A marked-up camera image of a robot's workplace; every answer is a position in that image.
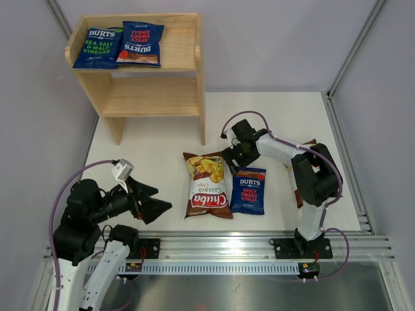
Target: gray floor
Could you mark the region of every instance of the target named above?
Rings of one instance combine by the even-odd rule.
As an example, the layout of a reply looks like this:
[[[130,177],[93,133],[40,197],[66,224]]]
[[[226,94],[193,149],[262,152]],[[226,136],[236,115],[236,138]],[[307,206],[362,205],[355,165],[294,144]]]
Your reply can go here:
[[[333,264],[322,265],[326,274]],[[377,265],[349,263],[338,276],[318,283],[279,281],[280,276],[154,276],[134,280],[134,300],[127,311],[275,311],[275,310],[392,310]],[[114,281],[105,309],[119,308],[130,286]]]

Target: blue chip bag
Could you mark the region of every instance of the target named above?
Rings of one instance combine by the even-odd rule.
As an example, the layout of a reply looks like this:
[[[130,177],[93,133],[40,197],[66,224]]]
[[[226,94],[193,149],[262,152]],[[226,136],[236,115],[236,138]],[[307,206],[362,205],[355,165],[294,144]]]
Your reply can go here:
[[[124,38],[117,63],[160,67],[160,40],[164,25],[124,21]]]
[[[75,69],[116,69],[115,59],[123,38],[123,29],[90,28],[76,62]]]
[[[231,212],[264,215],[266,172],[263,168],[239,168],[233,176]]]

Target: black mounting bracket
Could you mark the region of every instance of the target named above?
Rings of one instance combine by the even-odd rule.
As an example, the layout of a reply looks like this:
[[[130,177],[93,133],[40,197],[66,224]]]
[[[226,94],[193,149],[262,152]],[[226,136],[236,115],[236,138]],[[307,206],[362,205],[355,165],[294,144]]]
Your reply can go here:
[[[330,240],[328,238],[321,239],[315,250],[302,253],[294,243],[294,238],[271,238],[270,244],[274,246],[275,257],[277,259],[332,259],[333,252],[331,250]]]
[[[138,241],[138,250],[130,252],[127,259],[140,259],[140,249],[145,249],[145,259],[158,259],[160,254],[160,239],[159,238],[140,238]]]

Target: burts chip bag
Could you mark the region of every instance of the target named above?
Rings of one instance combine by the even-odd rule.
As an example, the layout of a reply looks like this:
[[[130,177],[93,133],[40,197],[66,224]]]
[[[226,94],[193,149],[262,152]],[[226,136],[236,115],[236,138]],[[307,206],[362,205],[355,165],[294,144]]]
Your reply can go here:
[[[183,153],[189,172],[186,216],[212,214],[232,219],[220,152],[205,155]]]
[[[89,28],[73,68],[116,69],[115,59],[122,37],[122,28]]]
[[[231,212],[264,215],[263,168],[241,167],[233,177]]]
[[[124,21],[124,38],[117,63],[160,67],[160,40],[164,25]]]

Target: wooden shelf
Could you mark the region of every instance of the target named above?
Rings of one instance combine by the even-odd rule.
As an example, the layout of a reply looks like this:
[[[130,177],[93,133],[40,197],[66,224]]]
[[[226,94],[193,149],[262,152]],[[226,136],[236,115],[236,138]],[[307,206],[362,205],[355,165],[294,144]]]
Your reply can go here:
[[[85,94],[116,144],[121,143],[125,117],[190,116],[200,118],[200,134],[205,144],[205,91],[202,52],[202,16],[181,14],[121,14],[81,16],[66,48],[70,66],[78,58],[90,27],[122,27],[123,21],[144,21],[164,25],[160,41],[160,68],[120,65],[117,69],[73,69]],[[119,78],[112,73],[188,73],[146,74]]]
[[[195,61],[195,20],[196,13],[188,14],[125,14],[83,16],[74,33],[77,41],[82,44],[68,44],[65,50],[67,62],[70,67],[77,60],[78,54],[90,27],[122,27],[123,21],[146,21],[148,23],[165,25],[160,41],[161,67],[120,65],[117,69],[74,69],[85,73],[147,73],[147,72],[185,72],[196,71]]]
[[[199,116],[196,78],[114,78],[102,115]]]

